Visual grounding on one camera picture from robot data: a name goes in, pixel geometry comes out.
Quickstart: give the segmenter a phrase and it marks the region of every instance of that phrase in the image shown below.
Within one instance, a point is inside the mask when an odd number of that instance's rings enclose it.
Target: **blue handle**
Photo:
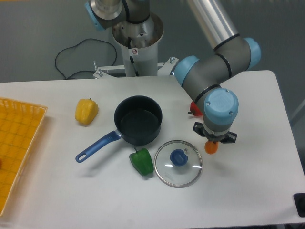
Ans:
[[[101,148],[103,148],[108,143],[119,140],[121,138],[121,136],[122,135],[119,135],[115,130],[111,131],[110,133],[108,133],[104,137],[102,137],[100,140],[98,140],[97,142],[93,143],[91,146],[86,148],[80,154],[78,154],[76,156],[75,160],[78,163],[83,162],[84,160],[88,159],[88,157],[92,156],[94,153],[99,151]]]

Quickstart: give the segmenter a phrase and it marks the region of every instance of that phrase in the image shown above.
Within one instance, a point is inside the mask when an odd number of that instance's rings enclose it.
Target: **metal bracket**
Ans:
[[[172,56],[167,62],[158,63],[158,76],[171,75],[178,61],[178,58]],[[125,77],[124,65],[97,67],[94,61],[94,67],[96,72],[93,74],[93,76],[96,79],[100,79],[104,76]]]

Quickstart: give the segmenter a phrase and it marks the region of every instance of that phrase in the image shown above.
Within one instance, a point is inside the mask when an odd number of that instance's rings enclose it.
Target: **orange object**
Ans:
[[[45,106],[0,97],[0,216],[46,111]]]
[[[204,145],[204,149],[208,154],[214,154],[218,150],[219,142],[207,141]]]

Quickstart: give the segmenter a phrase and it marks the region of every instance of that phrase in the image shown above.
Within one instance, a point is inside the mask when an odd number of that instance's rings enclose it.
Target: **blue joint cap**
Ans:
[[[248,42],[250,46],[251,60],[250,60],[250,65],[248,67],[248,69],[250,69],[259,63],[262,57],[262,51],[261,48],[259,47],[259,44],[255,40],[249,37],[244,39],[246,40],[246,42]]]
[[[237,96],[225,88],[217,88],[204,100],[206,117],[216,125],[232,124],[238,113]]]
[[[93,22],[93,24],[94,24],[96,30],[97,30],[97,31],[103,31],[103,30],[105,30],[105,29],[101,26],[101,24],[97,21],[97,19],[96,19],[95,15],[93,14],[93,12],[92,12],[92,10],[91,10],[91,7],[90,7],[90,5],[89,5],[88,2],[85,3],[85,8],[86,8],[87,12],[89,13],[89,16],[90,16],[90,18],[91,18],[91,21]]]
[[[184,166],[187,162],[187,155],[181,149],[175,149],[170,155],[170,160],[175,166]]]
[[[175,74],[177,81],[179,82],[179,84],[181,86],[183,85],[183,82],[184,82],[187,74],[189,73],[190,69],[193,67],[193,65],[197,61],[199,61],[199,59],[197,57],[188,56],[177,64],[177,66],[174,70],[174,74]]]

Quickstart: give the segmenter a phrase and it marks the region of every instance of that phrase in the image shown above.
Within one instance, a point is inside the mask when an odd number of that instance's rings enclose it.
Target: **black cable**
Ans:
[[[58,67],[57,67],[57,65],[56,65],[56,60],[57,60],[58,56],[59,56],[63,51],[65,51],[65,50],[67,50],[67,49],[76,48],[77,46],[79,46],[80,44],[82,44],[82,43],[84,43],[84,42],[86,42],[86,41],[96,41],[96,42],[102,42],[102,43],[106,43],[106,44],[111,45],[111,46],[113,47],[114,51],[115,51],[115,58],[114,58],[114,61],[113,61],[113,63],[112,63],[111,66],[113,66],[114,63],[116,62],[118,53],[117,53],[116,48],[114,47],[113,44],[111,44],[111,43],[109,43],[109,42],[106,42],[106,41],[98,40],[98,39],[95,39],[95,38],[87,38],[87,39],[85,39],[85,40],[79,42],[78,44],[76,44],[76,45],[74,45],[74,46],[72,46],[72,47],[65,48],[65,49],[61,50],[61,51],[57,54],[57,56],[55,57],[55,68],[56,68],[56,70],[59,71],[59,73],[65,78],[65,80],[69,80],[69,79],[74,79],[74,80],[76,80],[75,78],[72,78],[72,76],[74,76],[74,75],[76,75],[76,74],[78,74],[78,73],[94,73],[94,72],[95,72],[95,71],[90,71],[90,70],[81,70],[81,71],[75,72],[75,73],[73,73],[72,75],[66,77],[65,74],[62,73],[61,70],[59,70]]]

